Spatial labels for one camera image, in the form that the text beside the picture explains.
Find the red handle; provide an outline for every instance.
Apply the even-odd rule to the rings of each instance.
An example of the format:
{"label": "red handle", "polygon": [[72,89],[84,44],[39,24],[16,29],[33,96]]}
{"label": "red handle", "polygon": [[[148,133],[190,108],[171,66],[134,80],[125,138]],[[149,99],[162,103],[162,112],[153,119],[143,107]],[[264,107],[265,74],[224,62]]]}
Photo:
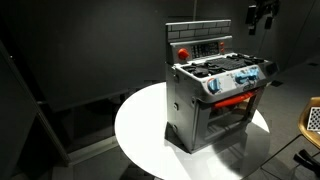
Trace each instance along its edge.
{"label": "red handle", "polygon": [[220,101],[220,102],[214,104],[212,107],[213,108],[221,108],[221,107],[225,107],[225,106],[238,104],[238,103],[244,101],[245,99],[251,98],[252,96],[254,96],[256,94],[257,94],[257,90],[249,91],[249,92],[243,93],[239,96],[235,96],[235,97]]}

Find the gray wall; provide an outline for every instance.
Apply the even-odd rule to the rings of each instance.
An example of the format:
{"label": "gray wall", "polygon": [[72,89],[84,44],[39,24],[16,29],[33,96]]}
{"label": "gray wall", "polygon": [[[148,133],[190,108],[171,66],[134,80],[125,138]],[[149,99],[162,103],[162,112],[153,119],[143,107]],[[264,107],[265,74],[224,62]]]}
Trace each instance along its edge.
{"label": "gray wall", "polygon": [[[313,0],[281,2],[272,29],[264,30],[262,19],[256,36],[248,36],[244,24],[253,1],[197,0],[196,20],[231,18],[236,52],[276,61],[284,70],[305,61],[306,48],[319,42],[318,30],[311,30],[319,26],[319,3],[304,26]],[[192,20],[193,9],[194,0],[0,3],[0,13],[53,110],[164,80],[164,24]]]}
{"label": "gray wall", "polygon": [[6,180],[16,167],[36,109],[7,64],[0,42],[0,179]]}

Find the toy stove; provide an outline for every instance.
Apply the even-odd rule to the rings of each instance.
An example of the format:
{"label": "toy stove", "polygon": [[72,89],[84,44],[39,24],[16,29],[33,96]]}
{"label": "toy stove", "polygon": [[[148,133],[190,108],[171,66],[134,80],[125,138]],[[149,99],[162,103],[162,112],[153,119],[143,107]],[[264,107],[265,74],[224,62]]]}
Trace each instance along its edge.
{"label": "toy stove", "polygon": [[244,129],[278,72],[273,62],[234,53],[230,25],[166,24],[168,123],[190,153]]}

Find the white round table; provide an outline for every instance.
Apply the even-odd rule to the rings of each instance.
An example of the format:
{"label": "white round table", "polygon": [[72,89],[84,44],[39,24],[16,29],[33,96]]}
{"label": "white round table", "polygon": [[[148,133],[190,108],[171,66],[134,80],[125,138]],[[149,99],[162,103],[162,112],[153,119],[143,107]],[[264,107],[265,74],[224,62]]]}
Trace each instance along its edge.
{"label": "white round table", "polygon": [[242,179],[266,159],[270,135],[258,111],[243,132],[189,154],[164,138],[166,106],[166,83],[160,83],[133,94],[116,117],[120,147],[148,173],[165,180]]}

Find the red button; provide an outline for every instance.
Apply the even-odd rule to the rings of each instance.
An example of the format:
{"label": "red button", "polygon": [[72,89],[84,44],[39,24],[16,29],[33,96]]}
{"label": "red button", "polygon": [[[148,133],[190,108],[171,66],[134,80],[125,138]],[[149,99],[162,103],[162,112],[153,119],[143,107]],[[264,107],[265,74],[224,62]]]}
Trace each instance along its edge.
{"label": "red button", "polygon": [[189,53],[188,53],[188,51],[187,51],[185,48],[181,48],[181,49],[179,49],[179,51],[178,51],[178,57],[179,57],[179,59],[181,59],[181,60],[186,60],[187,57],[189,57]]}

